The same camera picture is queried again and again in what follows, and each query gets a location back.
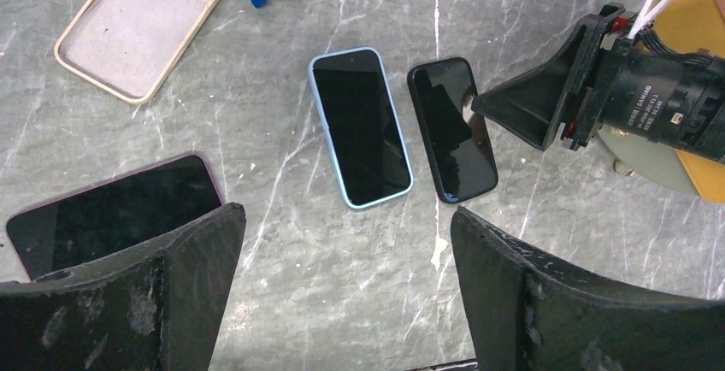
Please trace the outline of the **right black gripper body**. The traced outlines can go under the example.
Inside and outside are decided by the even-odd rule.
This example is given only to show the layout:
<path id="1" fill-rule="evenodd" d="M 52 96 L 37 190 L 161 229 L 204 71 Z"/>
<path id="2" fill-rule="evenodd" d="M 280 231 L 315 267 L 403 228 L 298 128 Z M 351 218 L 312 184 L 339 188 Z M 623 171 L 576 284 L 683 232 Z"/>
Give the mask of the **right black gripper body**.
<path id="1" fill-rule="evenodd" d="M 653 25 L 635 39 L 625 32 L 635 15 L 605 5 L 590 79 L 577 94 L 566 128 L 566 146 L 588 145 L 603 126 L 652 143 L 724 161 L 724 60 L 706 50 L 680 53 Z"/>

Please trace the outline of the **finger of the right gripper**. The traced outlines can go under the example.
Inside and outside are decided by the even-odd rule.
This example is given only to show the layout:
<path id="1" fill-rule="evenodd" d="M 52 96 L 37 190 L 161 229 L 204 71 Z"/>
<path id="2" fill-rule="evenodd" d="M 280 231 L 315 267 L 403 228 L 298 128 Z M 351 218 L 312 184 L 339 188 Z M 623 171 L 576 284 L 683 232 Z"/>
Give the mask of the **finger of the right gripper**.
<path id="1" fill-rule="evenodd" d="M 547 150 L 571 119 L 574 99 L 590 79 L 601 17 L 579 19 L 561 49 L 542 65 L 476 97 L 472 110 L 537 150 Z"/>

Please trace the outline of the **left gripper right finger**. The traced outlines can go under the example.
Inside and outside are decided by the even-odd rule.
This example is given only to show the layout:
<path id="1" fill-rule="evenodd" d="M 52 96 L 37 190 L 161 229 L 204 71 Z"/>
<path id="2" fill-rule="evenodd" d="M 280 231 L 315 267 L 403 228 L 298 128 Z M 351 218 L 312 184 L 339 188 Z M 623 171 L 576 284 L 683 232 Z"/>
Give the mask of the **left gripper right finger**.
<path id="1" fill-rule="evenodd" d="M 723 301 L 595 274 L 463 208 L 451 245 L 482 370 L 724 367 Z"/>

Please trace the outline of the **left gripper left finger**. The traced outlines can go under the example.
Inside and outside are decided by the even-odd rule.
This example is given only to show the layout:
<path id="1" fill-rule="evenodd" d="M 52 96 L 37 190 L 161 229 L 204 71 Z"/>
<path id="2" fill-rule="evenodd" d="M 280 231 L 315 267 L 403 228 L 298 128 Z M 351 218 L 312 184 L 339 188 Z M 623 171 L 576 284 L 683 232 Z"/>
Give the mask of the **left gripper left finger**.
<path id="1" fill-rule="evenodd" d="M 4 370 L 205 370 L 246 227 L 227 203 L 169 233 L 1 285 Z"/>

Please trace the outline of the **purple edged glossy phone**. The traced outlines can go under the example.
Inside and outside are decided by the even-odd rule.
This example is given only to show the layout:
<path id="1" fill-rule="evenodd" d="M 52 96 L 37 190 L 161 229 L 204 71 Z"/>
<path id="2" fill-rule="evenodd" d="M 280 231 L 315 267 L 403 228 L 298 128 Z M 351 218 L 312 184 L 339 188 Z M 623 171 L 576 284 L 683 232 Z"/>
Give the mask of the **purple edged glossy phone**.
<path id="1" fill-rule="evenodd" d="M 221 204 L 207 162 L 185 154 L 23 210 L 5 229 L 37 280 L 173 231 Z"/>

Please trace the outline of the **beige pink phone case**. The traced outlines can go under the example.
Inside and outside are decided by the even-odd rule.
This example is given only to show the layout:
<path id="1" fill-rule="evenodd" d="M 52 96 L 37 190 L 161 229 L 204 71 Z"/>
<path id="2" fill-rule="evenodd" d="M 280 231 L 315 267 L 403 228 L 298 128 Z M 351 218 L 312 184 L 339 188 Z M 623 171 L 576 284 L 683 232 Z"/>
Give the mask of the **beige pink phone case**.
<path id="1" fill-rule="evenodd" d="M 70 72 L 131 104 L 151 100 L 219 0 L 86 0 L 56 41 Z"/>

